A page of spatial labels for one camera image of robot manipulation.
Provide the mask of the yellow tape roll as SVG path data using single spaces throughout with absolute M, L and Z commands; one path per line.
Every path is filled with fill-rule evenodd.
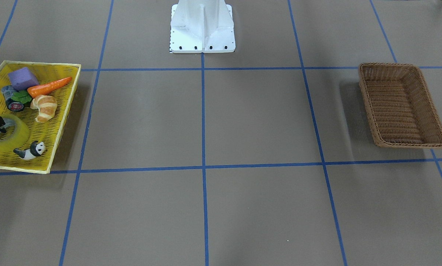
M 11 152 L 15 148 L 21 147 L 30 137 L 30 129 L 18 116 L 5 113 L 1 116 L 4 125 L 0 126 L 2 131 L 13 128 L 11 134 L 0 140 L 0 151 Z

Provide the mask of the brown wicker basket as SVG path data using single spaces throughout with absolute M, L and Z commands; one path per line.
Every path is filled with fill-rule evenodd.
M 442 148 L 442 123 L 418 66 L 368 62 L 358 76 L 376 146 Z

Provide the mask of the toy panda figure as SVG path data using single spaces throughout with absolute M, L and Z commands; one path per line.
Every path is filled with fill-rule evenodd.
M 43 141 L 33 141 L 28 149 L 22 150 L 19 148 L 14 148 L 13 153 L 20 157 L 22 160 L 33 160 L 42 156 L 45 150 L 46 146 Z

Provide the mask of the purple foam cube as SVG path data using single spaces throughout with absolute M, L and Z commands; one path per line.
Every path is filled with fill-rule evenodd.
M 23 67 L 8 73 L 11 86 L 16 91 L 27 90 L 32 86 L 39 85 L 38 79 L 28 67 Z

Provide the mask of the toy croissant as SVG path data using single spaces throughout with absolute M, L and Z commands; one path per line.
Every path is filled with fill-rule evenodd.
M 45 123 L 51 120 L 57 109 L 57 101 L 50 95 L 38 95 L 33 98 L 30 104 L 30 108 L 38 111 L 38 115 L 35 118 L 37 123 Z

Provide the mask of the orange toy carrot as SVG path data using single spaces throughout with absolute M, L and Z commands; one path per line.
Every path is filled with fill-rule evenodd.
M 13 99 L 27 104 L 36 98 L 38 95 L 49 95 L 57 89 L 61 89 L 72 81 L 72 77 L 67 77 L 64 79 L 59 79 L 45 84 L 40 84 L 37 86 L 32 86 L 24 91 L 17 91 L 14 93 Z

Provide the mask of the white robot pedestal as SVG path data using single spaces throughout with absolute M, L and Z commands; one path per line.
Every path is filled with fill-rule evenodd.
M 180 0 L 171 6 L 170 26 L 171 53 L 236 50 L 233 9 L 224 0 Z

